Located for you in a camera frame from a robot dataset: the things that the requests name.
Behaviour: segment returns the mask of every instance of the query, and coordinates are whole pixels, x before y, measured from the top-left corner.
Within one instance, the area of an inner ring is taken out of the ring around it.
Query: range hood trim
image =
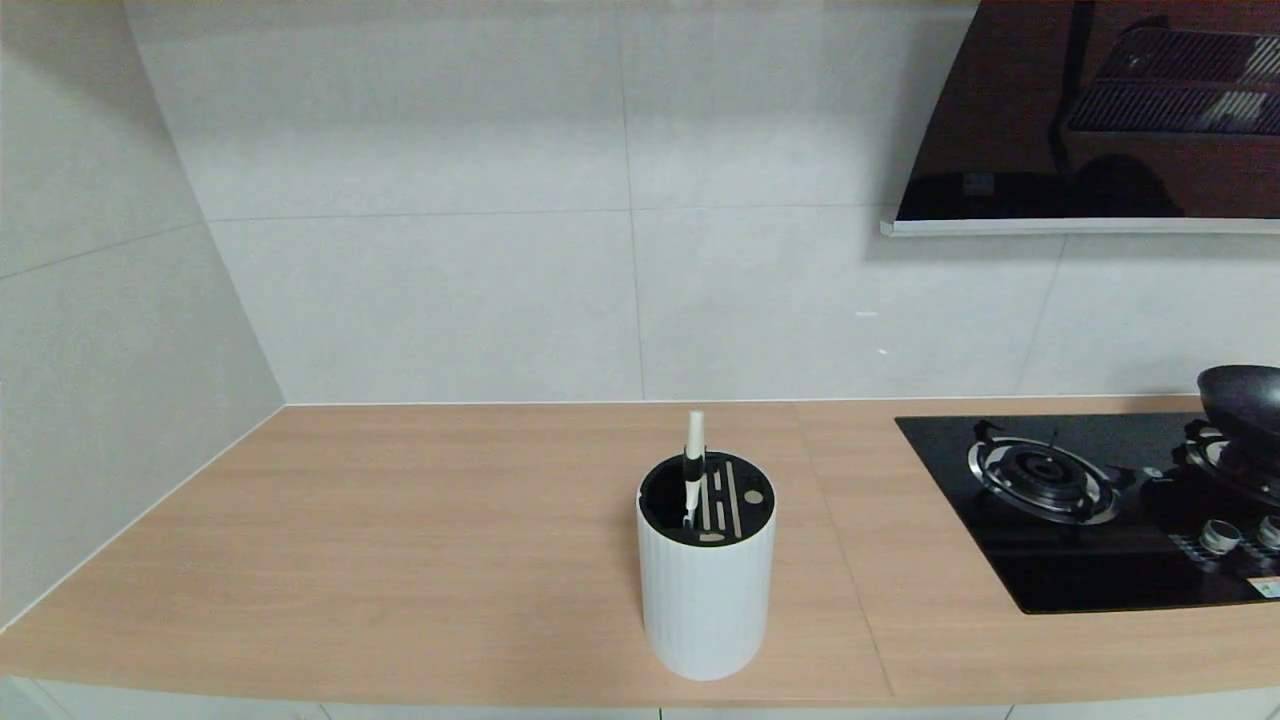
[[[964,220],[882,219],[888,237],[1004,234],[1274,234],[1280,218],[989,218]]]

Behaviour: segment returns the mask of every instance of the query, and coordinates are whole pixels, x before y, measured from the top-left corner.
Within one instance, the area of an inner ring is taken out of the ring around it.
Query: knife block
[[[673,673],[718,680],[764,641],[776,496],[751,462],[707,452],[707,489],[686,529],[682,464],[680,455],[659,462],[636,492],[644,626]]]

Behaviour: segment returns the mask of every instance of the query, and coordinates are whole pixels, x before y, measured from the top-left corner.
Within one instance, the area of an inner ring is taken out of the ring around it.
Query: sticker
[[[1280,597],[1280,575],[1249,578],[1249,584],[1253,585],[1253,589],[1262,593],[1262,597]]]

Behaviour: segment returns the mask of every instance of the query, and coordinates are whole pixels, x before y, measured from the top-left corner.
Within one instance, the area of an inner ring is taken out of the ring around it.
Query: white cabinet
[[[1009,716],[1009,708],[1007,705],[876,710],[678,710],[664,707],[662,720],[1005,720]]]
[[[326,720],[315,702],[160,693],[37,680],[72,720]]]
[[[1275,689],[1234,693],[1019,705],[1009,720],[1271,720],[1280,702]]]
[[[0,717],[5,720],[72,720],[54,698],[26,678],[0,682]]]
[[[326,702],[332,720],[658,720],[658,708],[581,707],[426,707],[338,705]]]

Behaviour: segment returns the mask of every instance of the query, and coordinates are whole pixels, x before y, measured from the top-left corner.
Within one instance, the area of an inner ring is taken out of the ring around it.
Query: stove knob
[[[1226,520],[1210,520],[1201,530],[1201,544],[1213,555],[1226,555],[1240,543],[1240,530]]]
[[[1258,542],[1271,550],[1280,550],[1280,515],[1267,515],[1258,525]]]

